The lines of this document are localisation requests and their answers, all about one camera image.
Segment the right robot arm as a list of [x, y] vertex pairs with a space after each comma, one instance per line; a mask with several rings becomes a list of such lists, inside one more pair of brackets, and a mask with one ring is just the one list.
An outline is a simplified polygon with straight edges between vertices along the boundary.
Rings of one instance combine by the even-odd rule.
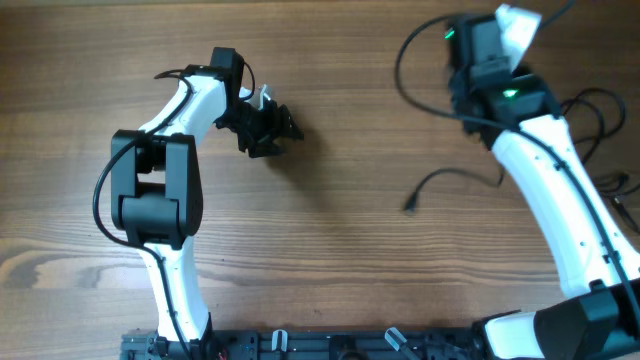
[[520, 64], [539, 23], [503, 6], [456, 16], [447, 33], [454, 111], [519, 187], [565, 296], [485, 320], [480, 330], [498, 359], [612, 359], [639, 348], [639, 254], [588, 176], [559, 103]]

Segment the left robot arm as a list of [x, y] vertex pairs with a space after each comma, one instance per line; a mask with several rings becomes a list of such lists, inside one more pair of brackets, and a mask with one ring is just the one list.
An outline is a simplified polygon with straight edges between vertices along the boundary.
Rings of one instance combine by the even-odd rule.
[[233, 48], [216, 47], [207, 65], [159, 73], [178, 88], [164, 108], [137, 130], [119, 130], [111, 158], [96, 183], [92, 211], [111, 184], [111, 218], [125, 233], [114, 243], [136, 250], [145, 262], [158, 309], [151, 352], [159, 358], [217, 359], [221, 350], [197, 280], [195, 235], [204, 210], [197, 147], [211, 128], [227, 129], [251, 158], [282, 154], [281, 138], [304, 135], [288, 108], [267, 87], [244, 88], [253, 71]]

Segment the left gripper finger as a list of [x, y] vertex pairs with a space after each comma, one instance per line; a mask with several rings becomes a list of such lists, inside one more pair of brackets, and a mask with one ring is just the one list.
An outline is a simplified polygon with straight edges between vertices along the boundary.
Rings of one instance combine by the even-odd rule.
[[282, 148], [273, 142], [254, 143], [248, 148], [250, 158], [279, 156], [282, 153]]
[[303, 140], [304, 134], [294, 121], [286, 105], [278, 107], [280, 114], [279, 136], [292, 140]]

